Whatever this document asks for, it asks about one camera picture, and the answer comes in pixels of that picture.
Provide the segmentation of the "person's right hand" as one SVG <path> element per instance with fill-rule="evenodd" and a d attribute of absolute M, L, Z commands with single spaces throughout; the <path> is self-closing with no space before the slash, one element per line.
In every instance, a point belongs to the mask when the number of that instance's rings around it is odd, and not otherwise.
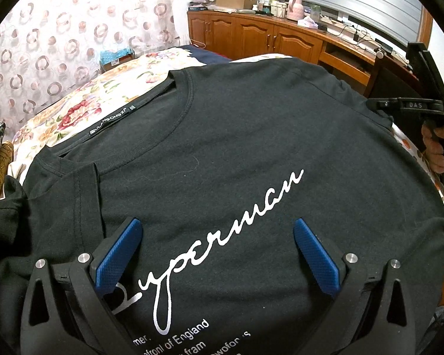
<path fill-rule="evenodd" d="M 437 174 L 444 173 L 444 148 L 440 144 L 440 140 L 444 139 L 443 128 L 430 128 L 424 123 L 421 128 L 423 143 L 426 148 L 425 156 L 430 168 Z"/>

